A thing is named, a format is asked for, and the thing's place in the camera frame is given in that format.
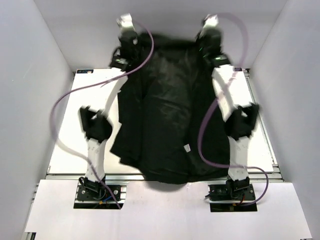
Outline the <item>black jacket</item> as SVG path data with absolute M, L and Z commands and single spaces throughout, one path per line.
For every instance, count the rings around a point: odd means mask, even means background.
M 118 93 L 120 129 L 110 151 L 121 164 L 138 169 L 147 180 L 185 184 L 225 177 L 226 168 L 206 164 L 197 139 L 214 101 L 213 68 L 194 40 L 163 34 L 138 36 L 139 55 Z M 205 129 L 202 154 L 228 165 L 230 144 L 222 111 L 216 108 Z

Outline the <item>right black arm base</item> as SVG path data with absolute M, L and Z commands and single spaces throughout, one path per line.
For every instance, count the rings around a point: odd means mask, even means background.
M 257 204 L 246 204 L 256 200 L 255 191 L 252 184 L 245 189 L 233 192 L 231 187 L 225 184 L 210 184 L 208 194 L 205 199 L 209 200 L 210 211 L 212 213 L 237 213 L 237 212 L 257 212 Z

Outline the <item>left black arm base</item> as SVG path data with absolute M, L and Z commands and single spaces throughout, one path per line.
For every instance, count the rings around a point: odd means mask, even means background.
M 74 209 L 87 210 L 120 210 L 126 199 L 127 182 L 106 181 L 105 185 L 100 182 L 90 182 L 83 176 L 78 179 L 74 199 Z

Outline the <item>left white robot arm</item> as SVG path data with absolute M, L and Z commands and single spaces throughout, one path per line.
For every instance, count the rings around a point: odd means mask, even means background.
M 109 66 L 120 69 L 120 74 L 123 75 L 130 71 L 131 64 L 138 56 L 138 34 L 134 30 L 123 31 L 119 41 L 119 53 L 113 55 Z M 103 198 L 106 193 L 106 187 L 100 182 L 105 178 L 104 158 L 106 143 L 113 132 L 113 125 L 108 120 L 109 111 L 127 79 L 127 76 L 123 76 L 115 80 L 115 85 L 106 100 L 104 109 L 93 110 L 89 106 L 79 109 L 89 160 L 85 177 L 79 181 L 83 186 L 89 186 L 88 193 L 96 200 Z

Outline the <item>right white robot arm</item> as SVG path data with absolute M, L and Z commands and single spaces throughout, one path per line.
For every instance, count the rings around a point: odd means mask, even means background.
M 200 46 L 199 51 L 203 53 L 203 58 L 206 63 L 210 67 L 213 67 L 213 77 L 216 80 L 223 80 L 223 76 L 216 70 L 216 68 L 223 66 L 224 64 L 222 62 L 224 60 L 227 61 L 226 64 L 229 66 L 230 60 L 222 50 L 222 32 L 220 29 L 210 28 L 200 31 L 197 34 L 196 42 Z M 216 97 L 204 115 L 198 132 L 197 150 L 199 156 L 207 165 L 220 169 L 228 169 L 228 180 L 232 183 L 225 187 L 225 192 L 229 198 L 236 200 L 244 193 L 244 187 L 241 183 L 249 182 L 248 169 L 253 169 L 254 167 L 248 166 L 246 162 L 238 163 L 236 159 L 231 159 L 229 165 L 210 162 L 205 159 L 202 153 L 203 136 L 210 118 L 218 107 L 218 101 L 219 98 Z M 253 103 L 246 107 L 242 107 L 240 105 L 234 107 L 231 115 L 225 123 L 227 135 L 235 142 L 243 137 L 249 139 L 256 125 L 259 108 L 259 105 Z

